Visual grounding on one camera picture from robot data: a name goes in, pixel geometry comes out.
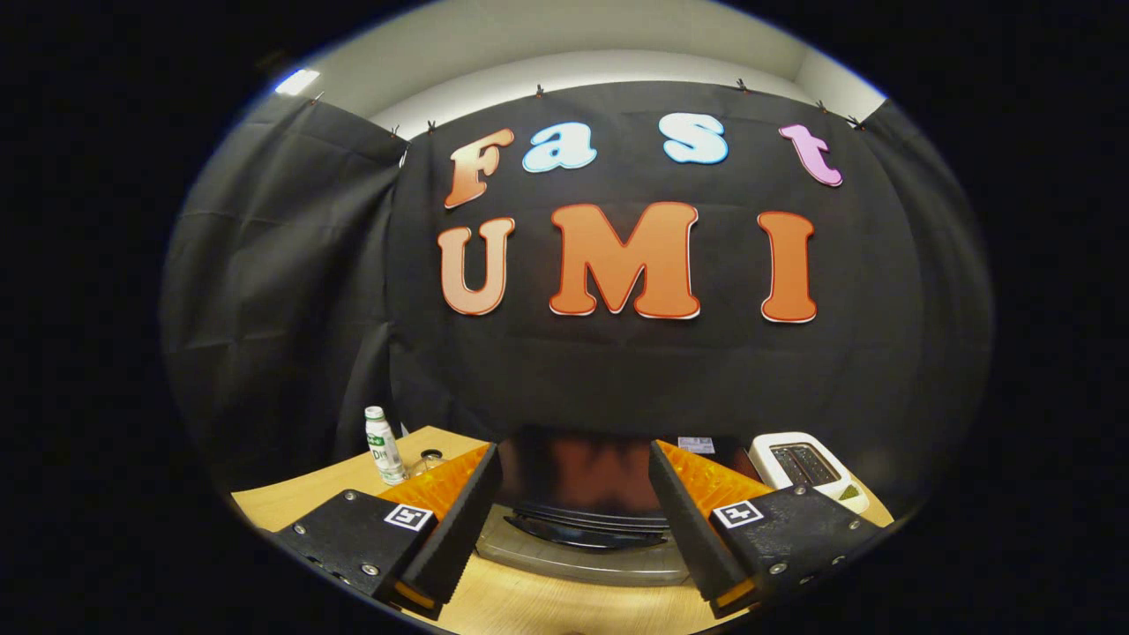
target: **blue letter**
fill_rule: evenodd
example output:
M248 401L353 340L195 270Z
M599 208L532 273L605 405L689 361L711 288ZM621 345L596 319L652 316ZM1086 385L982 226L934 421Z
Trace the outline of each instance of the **blue letter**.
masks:
M720 163L729 154L725 128L708 114L671 113L658 120L658 131L674 139L663 149L679 163Z
M596 158L596 150L592 149L592 129L583 123L550 125L534 134L531 141L535 147L522 159L526 172L549 172L557 166L576 169Z

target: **orange letter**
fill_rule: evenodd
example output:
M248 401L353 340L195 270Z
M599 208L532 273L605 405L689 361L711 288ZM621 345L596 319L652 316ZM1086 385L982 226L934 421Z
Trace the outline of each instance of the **orange letter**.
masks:
M463 277L471 229L455 227L439 234L443 297L452 308L464 315L485 315L498 306L506 294L506 236L514 232L515 226L513 218L495 218L479 227L479 234L487 242L487 281L476 292L466 288Z
M612 313L627 304L639 273L647 270L636 311L644 318L685 320L701 304L690 292L690 227L698 210L674 202L644 210L627 244L594 205L574 205L553 212L561 228L561 290L549 301L558 315L588 315L596 298L588 293L588 270Z
M772 290L761 304L761 315L770 322L811 322L815 302L807 295L807 237L815 227L787 211L765 211L756 224L768 233L772 250Z
M473 143L458 148L450 155L455 162L455 180L450 194L444 201L444 207L454 209L466 201L474 200L487 191L485 183L479 183L479 171L490 176L498 169L498 148L514 142L514 131L502 128L498 132L483 137Z

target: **wall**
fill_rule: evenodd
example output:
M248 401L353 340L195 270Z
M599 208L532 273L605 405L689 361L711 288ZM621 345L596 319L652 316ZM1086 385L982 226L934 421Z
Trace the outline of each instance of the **wall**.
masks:
M825 66L819 70L829 72ZM546 93L592 84L644 80L736 87L738 77L751 90L815 104L815 99L796 84L739 64L658 51L583 51L523 60L460 77L409 97L369 121L387 130L399 125L396 134L411 139L427 132L428 120L441 125L496 104L527 97L536 93L537 84ZM835 86L841 85L846 82L837 80Z
M444 0L358 31L305 66L322 73L309 96L324 92L368 119L473 72L604 50L695 55L791 80L807 45L711 0Z
M831 112L863 121L886 96L839 62L815 49L808 49L796 75L796 85Z

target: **pink letter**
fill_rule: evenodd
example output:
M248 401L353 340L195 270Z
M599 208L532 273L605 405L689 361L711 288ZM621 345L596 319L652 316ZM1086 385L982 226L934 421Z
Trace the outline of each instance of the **pink letter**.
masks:
M829 151L823 139L812 137L807 128L798 123L781 128L780 136L785 139L791 139L791 145L796 147L796 154L799 155L799 163L804 164L804 169L816 181L832 188L838 188L843 182L842 174L839 174L838 169L831 169L823 162L823 155L820 154L820 150Z

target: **ceiling light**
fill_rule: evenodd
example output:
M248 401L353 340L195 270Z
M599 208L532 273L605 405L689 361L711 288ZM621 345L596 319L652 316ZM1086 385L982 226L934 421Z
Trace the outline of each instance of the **ceiling light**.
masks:
M320 75L322 73L316 70L301 69L288 77L282 84L279 84L279 87L274 92L283 95L297 95L313 84Z

